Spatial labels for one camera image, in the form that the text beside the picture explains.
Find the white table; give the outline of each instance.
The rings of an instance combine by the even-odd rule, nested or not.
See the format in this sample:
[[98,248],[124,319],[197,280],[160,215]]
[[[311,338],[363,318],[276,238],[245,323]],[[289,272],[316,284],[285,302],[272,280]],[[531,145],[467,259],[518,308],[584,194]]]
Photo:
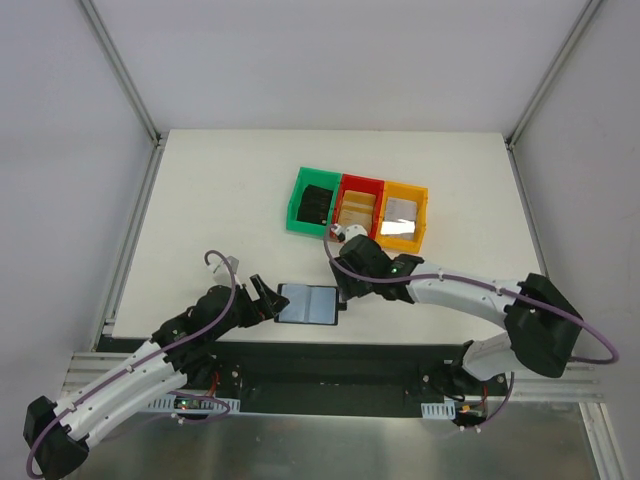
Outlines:
[[[238,258],[244,281],[259,273],[273,289],[335,285],[321,240],[285,229],[300,166],[428,187],[421,255],[435,263],[495,278],[539,271],[499,134],[174,130],[113,335],[148,337],[192,305],[212,284],[202,260],[210,248]],[[498,332],[453,310],[370,295],[349,302],[336,327],[265,322],[223,340],[450,344]]]

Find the yellow bin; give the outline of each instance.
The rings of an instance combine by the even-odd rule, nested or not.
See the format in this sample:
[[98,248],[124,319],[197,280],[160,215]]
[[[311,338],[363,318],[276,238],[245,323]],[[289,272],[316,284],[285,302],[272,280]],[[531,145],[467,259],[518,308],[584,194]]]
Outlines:
[[[384,225],[385,213],[387,212],[387,202],[389,198],[410,200],[416,203],[416,222],[413,239],[399,238],[397,236],[382,235],[386,231]],[[407,253],[419,253],[422,247],[424,232],[427,230],[427,201],[429,190],[424,187],[405,185],[404,183],[384,182],[384,193],[382,195],[382,208],[378,219],[378,229],[376,231],[376,242],[382,248],[397,250]]]

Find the white wall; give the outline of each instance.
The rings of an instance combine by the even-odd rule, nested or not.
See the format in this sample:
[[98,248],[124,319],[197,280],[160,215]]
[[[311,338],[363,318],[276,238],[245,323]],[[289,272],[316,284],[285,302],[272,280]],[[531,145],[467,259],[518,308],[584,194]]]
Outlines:
[[150,154],[74,2],[0,2],[0,478],[86,349]]
[[508,133],[585,0],[98,0],[158,126]]
[[605,3],[516,150],[552,279],[621,351],[602,374],[630,478],[640,478],[639,22],[637,0]]

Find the metal bracket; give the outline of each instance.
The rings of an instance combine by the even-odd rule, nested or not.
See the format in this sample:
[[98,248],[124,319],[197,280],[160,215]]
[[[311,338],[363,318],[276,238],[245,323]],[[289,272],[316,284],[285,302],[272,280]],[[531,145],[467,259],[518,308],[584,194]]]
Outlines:
[[[189,392],[191,394],[198,394],[200,392]],[[202,400],[200,402],[200,409],[190,408],[186,411],[174,408],[174,402],[176,395],[163,395],[151,402],[146,408],[140,410],[140,413],[177,413],[185,415],[209,415],[211,413],[223,413],[224,408],[217,403],[207,402]],[[235,398],[218,398],[218,400],[226,403],[231,408],[229,414],[240,413],[240,400]]]
[[420,405],[422,418],[427,420],[453,420],[456,418],[456,404],[445,399],[444,403],[423,403]]
[[149,158],[136,203],[129,217],[129,227],[118,253],[115,270],[111,277],[112,281],[109,285],[109,289],[106,291],[105,298],[101,302],[101,307],[96,321],[97,328],[95,329],[95,335],[93,338],[93,348],[98,344],[102,333],[110,335],[113,332],[116,310],[122,298],[127,275],[129,273],[129,267],[131,266],[133,254],[138,243],[138,238],[140,237],[142,222],[145,214],[147,213],[147,207],[149,206],[149,200],[151,198],[151,191],[153,190],[153,185],[160,168],[165,143],[166,139],[162,138],[160,143],[153,149],[151,157]]
[[100,13],[94,5],[93,0],[76,0],[76,3],[80,11],[85,16],[98,45],[102,49],[102,53],[104,53],[107,62],[109,62],[113,75],[116,77],[116,80],[122,88],[122,92],[125,97],[127,97],[127,100],[131,104],[131,107],[133,107],[138,120],[146,130],[147,135],[153,144],[158,145],[160,143],[160,133],[158,128],[153,123],[153,119],[142,101],[142,97],[140,96],[127,67],[122,61],[122,57],[113,43],[104,20],[100,17]]
[[[62,391],[72,392],[82,388],[128,356],[127,353],[74,353]],[[603,402],[602,384],[597,373],[595,367],[587,365],[570,365],[563,377],[558,379],[521,372],[516,375],[511,399],[515,402]]]
[[513,130],[513,133],[509,135],[507,139],[507,145],[513,148],[513,146],[518,143],[518,140],[522,137],[522,133],[529,125],[531,118],[538,110],[538,107],[542,103],[542,101],[546,98],[547,93],[551,90],[551,87],[555,83],[555,80],[558,78],[559,74],[562,71],[562,68],[567,63],[569,58],[576,49],[576,46],[584,37],[588,27],[593,23],[596,14],[600,11],[600,7],[606,2],[606,0],[588,0],[575,23],[571,27],[571,31],[567,35],[565,41],[563,42],[560,50],[551,61],[551,65],[547,68],[547,71],[540,80],[540,83],[536,87],[533,96],[527,103],[527,106],[524,109],[524,112],[516,122],[516,126]]
[[524,216],[525,216],[525,219],[527,220],[527,225],[529,226],[529,234],[531,235],[531,240],[533,241],[533,249],[536,252],[536,258],[538,259],[540,272],[543,275],[548,276],[549,270],[547,269],[547,262],[545,261],[544,254],[542,252],[542,246],[540,245],[540,235],[538,234],[537,223],[535,220],[535,216],[533,214],[531,201],[529,200],[529,196],[527,195],[527,189],[525,188],[524,181],[522,180],[522,175],[520,175],[520,170],[518,169],[518,163],[516,161],[514,148],[513,148],[513,145],[509,145],[507,141],[505,141],[505,146],[507,148],[507,155],[509,157],[509,162],[511,163],[513,178],[516,181],[516,187],[518,189],[518,194],[520,195],[520,201],[522,202],[522,209],[524,210]]
[[629,478],[613,433],[607,406],[603,403],[581,403],[580,412],[600,478],[603,480]]

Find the purple cable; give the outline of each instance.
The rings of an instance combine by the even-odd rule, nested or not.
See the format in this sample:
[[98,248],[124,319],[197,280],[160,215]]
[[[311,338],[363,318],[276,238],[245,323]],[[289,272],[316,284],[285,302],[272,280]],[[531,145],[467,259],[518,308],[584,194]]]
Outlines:
[[[425,280],[425,279],[440,279],[440,275],[437,273],[423,273],[423,274],[419,274],[419,275],[409,275],[409,276],[404,276],[404,277],[394,277],[394,278],[373,278],[373,277],[367,277],[365,275],[359,275],[355,272],[352,272],[351,270],[343,267],[342,265],[340,265],[334,258],[333,255],[331,254],[331,251],[329,250],[329,234],[330,234],[330,228],[327,228],[327,231],[324,235],[324,251],[327,254],[327,257],[329,258],[329,262],[331,262],[331,265],[333,265],[335,268],[337,268],[338,270],[340,270],[342,273],[344,273],[345,275],[349,275],[350,277],[353,277],[355,279],[358,280],[362,280],[364,282],[369,282],[369,283],[381,283],[381,284],[385,284],[385,283],[400,283],[400,282],[411,282],[413,280]],[[618,360],[620,360],[620,353],[618,352],[618,350],[614,347],[614,345],[602,334],[600,333],[595,327],[591,326],[590,324],[588,324],[587,322],[585,322],[584,320],[582,320],[581,318],[576,317],[575,315],[570,314],[569,312],[565,312],[564,310],[558,308],[558,307],[554,307],[553,305],[549,305],[548,303],[545,302],[541,302],[539,300],[536,300],[534,298],[529,298],[525,295],[522,295],[520,293],[516,293],[513,292],[511,290],[508,290],[506,288],[500,288],[497,285],[493,285],[491,283],[486,283],[486,282],[482,282],[480,280],[475,280],[473,278],[468,278],[468,277],[463,277],[461,275],[451,275],[451,274],[442,274],[442,279],[443,280],[453,280],[456,282],[462,282],[462,283],[466,283],[468,285],[474,285],[476,287],[480,287],[480,288],[484,288],[485,290],[489,290],[491,292],[496,292],[498,295],[506,295],[508,297],[514,298],[516,300],[520,300],[524,303],[528,303],[529,305],[536,307],[536,308],[540,308],[542,310],[546,310],[548,312],[553,313],[554,315],[557,315],[561,318],[564,318],[565,320],[568,320],[572,323],[575,323],[576,325],[578,325],[580,328],[586,330],[589,334],[591,334],[593,337],[596,338],[596,340],[598,340],[611,354],[611,358],[605,358],[605,359],[598,359],[598,358],[585,358],[585,357],[571,357],[571,361],[573,362],[581,362],[581,363],[590,363],[590,364],[595,364],[595,365],[609,365],[612,363],[616,363]]]
[[502,403],[498,406],[498,408],[496,408],[496,410],[487,417],[487,419],[482,422],[482,426],[484,427],[488,422],[491,422],[494,418],[496,418],[496,415],[498,415],[502,409],[507,405],[507,403],[509,402],[509,399],[511,398],[511,394],[513,393],[513,384],[516,381],[516,374],[511,372],[511,378],[509,380],[509,388],[507,389],[507,393],[504,396],[504,399],[502,400]]
[[[172,348],[178,347],[180,345],[184,345],[185,343],[190,342],[194,338],[197,338],[200,335],[203,335],[203,334],[207,333],[209,330],[211,330],[213,327],[215,327],[218,323],[220,323],[222,321],[222,319],[225,317],[225,315],[229,312],[229,310],[231,310],[231,307],[233,306],[233,302],[234,302],[235,297],[236,297],[236,278],[235,278],[235,274],[233,272],[233,268],[231,267],[231,264],[229,263],[227,258],[217,250],[209,250],[207,253],[204,254],[204,261],[205,261],[205,263],[207,265],[210,264],[209,263],[209,255],[217,255],[218,257],[220,257],[220,259],[222,260],[222,263],[224,263],[225,267],[227,267],[227,270],[229,271],[229,275],[231,276],[231,295],[229,295],[229,300],[227,300],[227,303],[224,306],[224,308],[222,309],[222,312],[220,312],[220,315],[218,315],[213,320],[213,322],[209,323],[208,325],[206,325],[205,327],[201,328],[197,332],[195,332],[195,333],[193,333],[191,335],[187,335],[186,337],[181,338],[177,342],[171,343],[171,344],[167,345],[166,347],[163,347],[160,350],[147,355],[146,357],[142,358],[141,360],[138,360],[137,362],[132,363],[131,364],[132,368],[135,369],[135,368],[139,367],[140,365],[142,365],[143,363],[148,362],[152,358],[155,358],[158,355],[161,355],[162,353],[165,353],[165,352],[171,350]],[[82,395],[78,400],[73,402],[73,405],[74,406],[82,405],[87,399],[91,398],[96,393],[98,393],[101,390],[103,390],[104,388],[108,387],[113,382],[115,382],[119,378],[123,377],[127,373],[128,373],[128,371],[124,370],[124,369],[119,371],[118,373],[116,373],[112,377],[109,377],[104,382],[102,382],[101,384],[95,386],[93,389],[91,389],[90,391],[88,391],[87,393]],[[35,458],[36,451],[38,450],[38,448],[40,448],[40,445],[42,444],[42,441],[49,434],[49,432],[56,425],[56,423],[60,422],[69,413],[71,413],[71,411],[72,410],[70,410],[68,408],[64,409],[60,413],[60,415],[58,415],[56,418],[54,418],[51,421],[51,423],[49,423],[49,425],[47,425],[42,430],[40,435],[38,435],[38,438],[36,438],[36,441],[33,442],[33,446],[31,447],[31,450],[29,451],[29,455],[27,456],[27,467],[26,468],[27,468],[27,475],[29,476],[29,478],[33,478],[34,480],[44,478],[44,475],[38,475],[37,473],[35,473],[33,471],[33,460]]]

